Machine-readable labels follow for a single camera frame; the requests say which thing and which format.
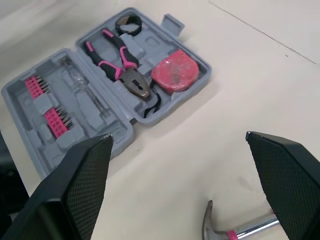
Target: tape measure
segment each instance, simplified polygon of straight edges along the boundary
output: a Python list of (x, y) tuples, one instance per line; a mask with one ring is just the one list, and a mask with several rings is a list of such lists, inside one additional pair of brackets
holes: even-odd
[(181, 49), (161, 61), (151, 72), (152, 79), (169, 94), (187, 90), (198, 75), (198, 64)]

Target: white table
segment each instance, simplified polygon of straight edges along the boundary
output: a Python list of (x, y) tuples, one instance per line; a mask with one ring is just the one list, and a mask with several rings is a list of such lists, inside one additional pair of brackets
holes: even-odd
[[(0, 15), (1, 88), (132, 6), (159, 24), (167, 13), (183, 22), (181, 40), (213, 68), (209, 84), (169, 117), (134, 126), (134, 142), (110, 162), (93, 240), (201, 239), (208, 199), (221, 231), (268, 213), (246, 131), (300, 142), (320, 159), (319, 66), (207, 0), (21, 4), (23, 11)], [(2, 98), (0, 129), (31, 194), (40, 178)], [(287, 237), (278, 226), (252, 239)]]

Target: pliers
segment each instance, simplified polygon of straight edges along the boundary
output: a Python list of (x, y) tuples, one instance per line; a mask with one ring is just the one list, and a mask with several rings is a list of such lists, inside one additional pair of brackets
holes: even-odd
[(92, 59), (93, 63), (100, 67), (106, 76), (113, 82), (120, 80), (124, 86), (134, 95), (147, 99), (151, 93), (145, 77), (137, 71), (139, 61), (128, 51), (127, 46), (121, 38), (114, 35), (107, 28), (104, 28), (102, 35), (111, 42), (120, 52), (120, 57), (125, 70), (111, 62), (102, 59), (95, 51), (89, 41), (83, 44), (86, 54)]

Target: pliers jaw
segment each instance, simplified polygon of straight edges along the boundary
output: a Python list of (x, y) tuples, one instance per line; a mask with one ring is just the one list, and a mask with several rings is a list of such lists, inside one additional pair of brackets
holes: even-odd
[(134, 95), (147, 100), (150, 96), (150, 88), (145, 77), (133, 67), (127, 68), (120, 76), (120, 81)]
[(202, 240), (229, 240), (225, 232), (214, 232), (211, 220), (213, 202), (210, 200), (206, 207), (202, 222)]

